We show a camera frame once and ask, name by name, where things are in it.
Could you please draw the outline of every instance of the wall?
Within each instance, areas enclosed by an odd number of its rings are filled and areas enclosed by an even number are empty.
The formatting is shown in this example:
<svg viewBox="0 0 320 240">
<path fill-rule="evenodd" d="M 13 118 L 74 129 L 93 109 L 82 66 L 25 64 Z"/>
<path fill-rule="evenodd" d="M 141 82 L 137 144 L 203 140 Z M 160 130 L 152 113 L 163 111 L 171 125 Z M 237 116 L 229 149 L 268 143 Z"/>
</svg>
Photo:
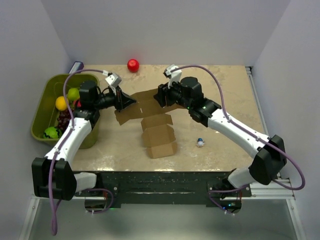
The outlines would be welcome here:
<svg viewBox="0 0 320 240">
<path fill-rule="evenodd" d="M 319 239 L 320 198 L 320 1 L 291 0 L 253 67 L 270 134 L 285 140 L 301 166 L 306 187 L 295 193 L 308 239 Z M 290 176 L 298 186 L 299 175 Z"/>
<path fill-rule="evenodd" d="M 67 53 L 87 64 L 252 66 L 290 0 L 42 0 Z"/>
<path fill-rule="evenodd" d="M 33 193 L 31 163 L 48 147 L 30 127 L 46 81 L 71 67 L 40 0 L 1 0 L 0 239 L 16 240 Z"/>
</svg>

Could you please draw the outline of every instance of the small toy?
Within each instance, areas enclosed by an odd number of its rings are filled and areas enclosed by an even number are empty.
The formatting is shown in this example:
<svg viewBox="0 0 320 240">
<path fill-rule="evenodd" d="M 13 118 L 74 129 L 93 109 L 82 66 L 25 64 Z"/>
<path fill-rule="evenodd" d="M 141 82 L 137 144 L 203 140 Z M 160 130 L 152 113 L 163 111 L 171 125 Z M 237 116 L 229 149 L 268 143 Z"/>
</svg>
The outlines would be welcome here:
<svg viewBox="0 0 320 240">
<path fill-rule="evenodd" d="M 50 126 L 43 132 L 44 139 L 58 139 L 61 136 L 62 136 L 62 131 L 55 126 Z"/>
<path fill-rule="evenodd" d="M 73 106 L 74 108 L 80 108 L 81 107 L 80 99 L 74 100 Z"/>
<path fill-rule="evenodd" d="M 61 112 L 68 108 L 64 96 L 59 96 L 55 100 L 55 107 Z"/>
<path fill-rule="evenodd" d="M 205 145 L 205 141 L 202 138 L 198 138 L 198 143 L 196 145 L 201 148 Z"/>
<path fill-rule="evenodd" d="M 77 99 L 80 98 L 80 95 L 79 95 L 79 89 L 78 88 L 70 88 L 69 91 L 68 91 L 68 97 L 70 102 L 73 102 Z"/>
<path fill-rule="evenodd" d="M 69 125 L 70 119 L 71 115 L 68 109 L 60 112 L 59 117 L 56 119 L 58 121 L 57 128 L 64 133 Z"/>
<path fill-rule="evenodd" d="M 136 59 L 130 59 L 126 66 L 130 72 L 136 73 L 139 70 L 140 64 Z"/>
</svg>

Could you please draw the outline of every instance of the gray floor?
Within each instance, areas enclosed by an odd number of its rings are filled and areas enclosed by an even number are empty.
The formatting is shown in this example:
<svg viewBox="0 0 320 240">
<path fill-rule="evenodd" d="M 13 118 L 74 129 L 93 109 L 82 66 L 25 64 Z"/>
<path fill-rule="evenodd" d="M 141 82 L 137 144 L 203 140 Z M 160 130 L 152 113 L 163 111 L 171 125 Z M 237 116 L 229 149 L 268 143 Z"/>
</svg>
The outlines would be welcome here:
<svg viewBox="0 0 320 240">
<path fill-rule="evenodd" d="M 123 205 L 86 213 L 83 200 L 62 202 L 58 234 L 51 236 L 51 211 L 42 199 L 30 240 L 295 240 L 285 200 L 246 200 L 232 217 L 202 205 Z"/>
</svg>

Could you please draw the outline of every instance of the blue and white toy figure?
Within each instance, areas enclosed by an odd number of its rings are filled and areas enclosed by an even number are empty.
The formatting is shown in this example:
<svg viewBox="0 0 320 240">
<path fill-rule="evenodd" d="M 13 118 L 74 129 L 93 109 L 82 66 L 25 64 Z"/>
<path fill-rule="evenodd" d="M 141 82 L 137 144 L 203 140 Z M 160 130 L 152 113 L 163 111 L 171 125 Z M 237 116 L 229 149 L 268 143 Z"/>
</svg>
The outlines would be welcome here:
<svg viewBox="0 0 320 240">
<path fill-rule="evenodd" d="M 205 141 L 202 138 L 198 138 L 197 146 L 200 148 L 200 147 L 203 147 L 204 145 L 205 145 Z"/>
</svg>

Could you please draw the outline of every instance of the cardboard flap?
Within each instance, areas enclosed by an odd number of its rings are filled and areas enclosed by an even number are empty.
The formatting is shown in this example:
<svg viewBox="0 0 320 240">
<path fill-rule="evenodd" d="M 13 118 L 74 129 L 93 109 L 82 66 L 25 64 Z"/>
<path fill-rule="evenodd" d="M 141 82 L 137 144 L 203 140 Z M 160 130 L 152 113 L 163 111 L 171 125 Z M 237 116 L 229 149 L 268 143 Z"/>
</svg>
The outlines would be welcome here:
<svg viewBox="0 0 320 240">
<path fill-rule="evenodd" d="M 172 142 L 160 146 L 147 147 L 146 152 L 150 158 L 158 159 L 174 155 L 177 152 L 177 149 L 178 144 L 176 142 Z"/>
<path fill-rule="evenodd" d="M 123 109 L 121 112 L 114 111 L 115 118 L 119 124 L 122 125 L 131 119 L 142 119 L 153 115 L 164 114 L 175 109 L 183 109 L 182 106 L 177 104 L 162 108 L 154 99 L 154 95 L 157 92 L 158 89 L 151 89 L 132 94 L 131 97 L 134 98 L 137 103 Z"/>
<path fill-rule="evenodd" d="M 170 124 L 170 125 L 174 124 L 169 114 L 159 114 L 154 116 L 148 116 L 141 121 L 141 127 L 143 131 L 148 128 L 165 125 L 165 124 Z"/>
<path fill-rule="evenodd" d="M 174 129 L 165 124 L 147 128 L 142 133 L 143 144 L 145 147 L 155 147 L 169 144 L 176 140 Z"/>
</svg>

